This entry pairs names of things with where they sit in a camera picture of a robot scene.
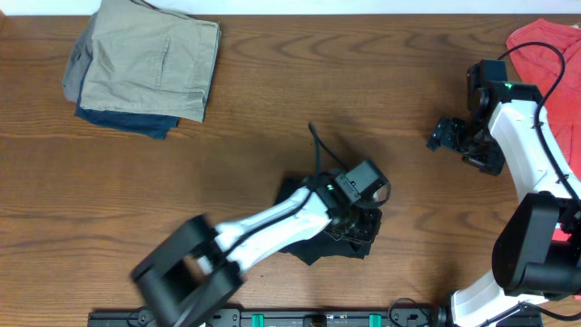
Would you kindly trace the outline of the black t-shirt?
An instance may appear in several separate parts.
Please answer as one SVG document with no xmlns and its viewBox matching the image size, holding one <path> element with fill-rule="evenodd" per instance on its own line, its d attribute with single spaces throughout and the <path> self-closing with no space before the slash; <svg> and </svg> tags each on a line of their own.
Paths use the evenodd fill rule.
<svg viewBox="0 0 581 327">
<path fill-rule="evenodd" d="M 280 249 L 279 253 L 288 253 L 309 266 L 320 258 L 331 256 L 363 260 L 369 255 L 371 245 L 379 232 L 381 217 L 382 211 L 380 209 L 364 212 L 364 218 L 370 224 L 370 228 L 367 228 L 371 236 L 370 243 L 355 243 L 345 238 L 339 239 L 327 231 L 323 231 L 308 240 L 290 244 Z"/>
</svg>

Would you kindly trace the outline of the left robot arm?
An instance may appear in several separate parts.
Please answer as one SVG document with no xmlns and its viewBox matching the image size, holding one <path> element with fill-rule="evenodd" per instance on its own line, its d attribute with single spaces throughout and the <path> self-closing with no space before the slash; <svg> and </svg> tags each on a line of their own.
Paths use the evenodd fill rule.
<svg viewBox="0 0 581 327">
<path fill-rule="evenodd" d="M 375 173 L 315 174 L 283 201 L 248 218 L 211 226 L 183 223 L 132 271 L 161 326 L 198 326 L 242 286 L 244 274 L 272 254 L 321 233 L 366 247 L 374 242 L 389 181 Z"/>
</svg>

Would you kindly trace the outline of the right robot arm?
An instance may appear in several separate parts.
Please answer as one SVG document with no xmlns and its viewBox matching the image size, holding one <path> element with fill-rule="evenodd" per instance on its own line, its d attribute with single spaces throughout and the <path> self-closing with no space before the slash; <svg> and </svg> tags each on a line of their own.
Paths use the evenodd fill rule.
<svg viewBox="0 0 581 327">
<path fill-rule="evenodd" d="M 428 148 L 453 149 L 483 173 L 507 166 L 517 190 L 490 271 L 451 296 L 454 326 L 498 326 L 580 293 L 580 182 L 547 127 L 542 101 L 532 84 L 471 82 L 470 122 L 442 118 L 428 140 Z"/>
</svg>

